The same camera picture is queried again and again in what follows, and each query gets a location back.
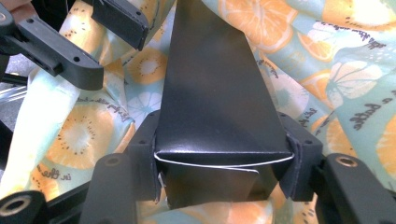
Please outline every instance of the lemon slice print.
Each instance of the lemon slice print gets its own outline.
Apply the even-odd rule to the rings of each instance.
[[[396,179],[396,116],[389,121],[376,144],[376,154],[387,173]]]
[[[64,166],[89,169],[106,155],[113,118],[95,105],[76,105],[47,152],[47,159]]]
[[[273,53],[290,42],[290,23],[297,11],[282,0],[219,0],[219,14],[243,31],[251,44]]]

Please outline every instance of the citrus print fabric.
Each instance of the citrus print fabric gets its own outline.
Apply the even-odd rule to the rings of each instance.
[[[61,34],[105,67],[105,87],[81,91],[43,71],[31,75],[2,195],[39,189],[50,199],[82,184],[98,158],[123,151],[134,126],[161,108],[175,7],[173,1],[130,2],[150,24],[149,41],[140,52],[92,21],[91,7],[73,5]],[[325,155],[358,157],[385,188],[396,189],[393,0],[203,2],[245,33],[278,111],[317,137]],[[27,131],[26,122],[32,125]],[[34,132],[39,137],[26,143],[23,137]],[[266,201],[169,210],[163,192],[157,204],[140,202],[138,214],[139,222],[148,224],[317,223],[316,199],[294,203],[276,186]]]

